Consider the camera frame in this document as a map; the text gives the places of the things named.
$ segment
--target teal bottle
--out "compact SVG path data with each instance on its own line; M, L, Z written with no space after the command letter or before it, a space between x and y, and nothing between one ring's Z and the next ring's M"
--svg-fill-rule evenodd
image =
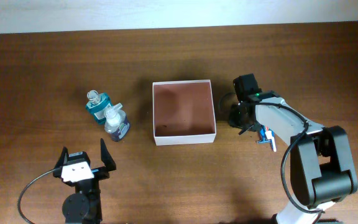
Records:
M87 97L89 102L85 106L86 110L92 114L98 124L104 124L106 122L104 110L112 106L109 95L107 93L99 94L96 90L91 90Z

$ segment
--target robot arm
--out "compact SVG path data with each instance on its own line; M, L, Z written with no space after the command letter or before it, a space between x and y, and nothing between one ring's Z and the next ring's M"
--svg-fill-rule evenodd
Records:
M357 177L345 130L339 126L326 128L298 114L275 92L262 92L253 74L235 79L234 88L239 105L231 111L229 124L241 128L239 134L260 131L263 126L268 126L287 145L295 144L290 153L292 199L305 212L289 202L275 216L276 223L315 223L320 214L307 211L326 210L357 191ZM308 129L295 142L305 129L299 116L308 123ZM320 165L318 156L330 157L330 162Z

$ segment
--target table surface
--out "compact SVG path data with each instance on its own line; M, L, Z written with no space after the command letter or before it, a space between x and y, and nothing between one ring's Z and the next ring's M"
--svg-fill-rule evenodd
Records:
M288 202L279 169L286 146L278 139L273 153L256 133L238 136L216 108L246 73L309 119L343 127L358 177L358 22L0 35L0 223L24 223L20 191L63 146L101 166L100 138L117 164L100 185L103 223L270 218ZM152 82L201 79L212 83L215 142L157 147ZM124 105L132 127L123 141L108 139L85 110L92 89ZM63 223L73 192L48 176L26 192L23 211ZM323 217L358 223L358 192Z

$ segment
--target open box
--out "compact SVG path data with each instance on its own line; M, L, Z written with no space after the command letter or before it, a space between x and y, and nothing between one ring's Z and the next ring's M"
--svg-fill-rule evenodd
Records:
M216 122L211 81L153 83L153 129L158 146L213 142Z

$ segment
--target mouthwash bottle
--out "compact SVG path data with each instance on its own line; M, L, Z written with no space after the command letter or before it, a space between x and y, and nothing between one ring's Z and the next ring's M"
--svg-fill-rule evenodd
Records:
M106 132L110 134L111 139L116 142L120 141L130 128L128 118L121 108L122 104L119 103L104 110L104 116L106 117L104 130L106 130Z
M98 124L104 124L106 122L104 110L112 106L109 95L107 93L99 94L96 90L91 90L87 97L89 102L85 106L86 110L93 115Z

